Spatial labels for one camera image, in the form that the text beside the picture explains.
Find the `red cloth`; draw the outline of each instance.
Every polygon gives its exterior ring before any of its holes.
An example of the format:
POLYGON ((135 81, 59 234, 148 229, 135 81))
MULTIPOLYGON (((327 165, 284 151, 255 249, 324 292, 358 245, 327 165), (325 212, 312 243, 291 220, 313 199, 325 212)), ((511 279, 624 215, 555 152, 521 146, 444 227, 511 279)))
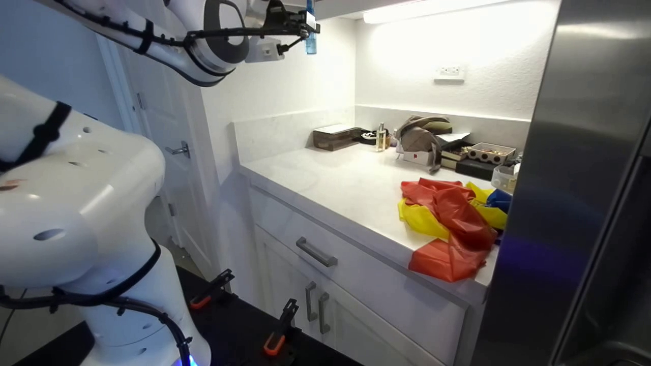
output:
POLYGON ((403 181, 406 203, 426 205, 447 231, 450 240, 433 240, 414 251, 409 268, 444 280, 474 276, 485 267, 496 233, 469 205, 474 194, 457 181, 403 181))
POLYGON ((455 238, 433 240, 410 255, 409 271, 453 283, 471 279, 485 267, 487 257, 489 252, 466 251, 455 238))

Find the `black cable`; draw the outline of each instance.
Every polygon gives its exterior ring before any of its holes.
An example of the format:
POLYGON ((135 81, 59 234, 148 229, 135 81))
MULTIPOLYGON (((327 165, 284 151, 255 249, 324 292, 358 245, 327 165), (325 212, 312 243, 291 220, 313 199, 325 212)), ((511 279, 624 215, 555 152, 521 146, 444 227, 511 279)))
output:
POLYGON ((296 41, 292 41, 289 46, 278 46, 278 53, 284 55, 291 47, 299 46, 300 41, 305 41, 305 36, 299 36, 296 41))
POLYGON ((12 313, 14 313, 17 309, 37 309, 37 307, 49 307, 50 311, 57 311, 60 306, 78 306, 78 307, 109 306, 109 307, 118 307, 118 315, 123 313, 123 309, 146 313, 151 317, 156 317, 163 326, 166 326, 166 330, 171 332, 171 336, 177 342, 181 364, 191 366, 189 346, 187 346, 191 342, 191 337, 185 337, 181 327, 172 320, 169 320, 166 313, 163 313, 143 301, 119 298, 132 285, 136 285, 141 279, 145 279, 148 275, 148 271, 160 259, 160 247, 155 240, 153 240, 153 245, 155 245, 155 252, 135 275, 131 275, 126 280, 122 280, 119 285, 116 285, 99 295, 67 294, 67 292, 60 292, 54 288, 50 298, 24 299, 26 292, 22 292, 21 299, 9 299, 3 294, 3 288, 0 285, 0 307, 12 309, 12 313))
MULTIPOLYGON (((75 6, 67 5, 64 0, 57 0, 57 5, 60 5, 64 10, 74 12, 79 18, 85 18, 85 21, 98 25, 98 27, 105 27, 105 29, 111 29, 111 31, 118 31, 118 33, 123 33, 123 35, 139 36, 139 39, 148 36, 146 31, 131 29, 126 23, 123 25, 111 23, 107 16, 95 16, 95 15, 90 15, 90 12, 81 12, 75 6)), ((169 46, 169 47, 187 47, 187 39, 174 41, 172 36, 166 39, 166 36, 151 35, 151 41, 153 43, 160 43, 160 46, 169 46)))
POLYGON ((9 309, 9 313, 8 313, 8 317, 6 317, 3 326, 2 326, 0 344, 3 342, 6 330, 12 324, 14 313, 17 313, 17 309, 9 309))
POLYGON ((156 317, 169 330, 169 334, 174 337, 181 364, 191 366, 191 360, 189 360, 191 337, 185 337, 181 327, 166 313, 163 313, 156 307, 151 307, 143 301, 127 299, 127 298, 114 299, 105 306, 116 307, 118 315, 122 315, 127 309, 127 311, 139 311, 139 313, 146 313, 151 317, 156 317))
POLYGON ((71 107, 57 102, 54 110, 47 117, 47 120, 34 127, 34 132, 32 132, 34 136, 21 152, 17 168, 43 156, 47 146, 59 141, 59 131, 64 124, 71 110, 74 110, 71 107))

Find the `refrigerator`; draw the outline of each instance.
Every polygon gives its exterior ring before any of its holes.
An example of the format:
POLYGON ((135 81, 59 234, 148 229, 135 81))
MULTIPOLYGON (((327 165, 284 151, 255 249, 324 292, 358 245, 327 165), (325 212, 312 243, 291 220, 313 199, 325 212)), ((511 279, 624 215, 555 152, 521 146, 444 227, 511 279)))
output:
POLYGON ((563 0, 471 366, 651 364, 651 0, 563 0))

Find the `cabinet drawer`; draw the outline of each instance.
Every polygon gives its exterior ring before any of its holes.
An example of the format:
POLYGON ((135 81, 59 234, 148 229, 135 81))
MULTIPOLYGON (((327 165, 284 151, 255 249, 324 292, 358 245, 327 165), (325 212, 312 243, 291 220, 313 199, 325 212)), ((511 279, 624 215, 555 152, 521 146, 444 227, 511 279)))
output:
POLYGON ((250 203, 257 227, 406 334, 422 350, 445 364, 453 364, 466 315, 464 307, 262 191, 250 190, 250 203))
POLYGON ((267 261, 264 290, 274 309, 299 301, 294 324, 302 334, 367 366, 444 366, 302 259, 255 229, 267 261))

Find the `electrical outlet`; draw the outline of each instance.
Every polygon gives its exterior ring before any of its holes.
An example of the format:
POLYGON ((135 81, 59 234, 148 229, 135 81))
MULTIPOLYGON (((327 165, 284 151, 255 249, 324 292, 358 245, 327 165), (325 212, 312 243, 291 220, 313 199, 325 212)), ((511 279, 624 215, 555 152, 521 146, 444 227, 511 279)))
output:
POLYGON ((466 80, 466 67, 464 65, 441 65, 436 67, 436 81, 464 81, 466 80))

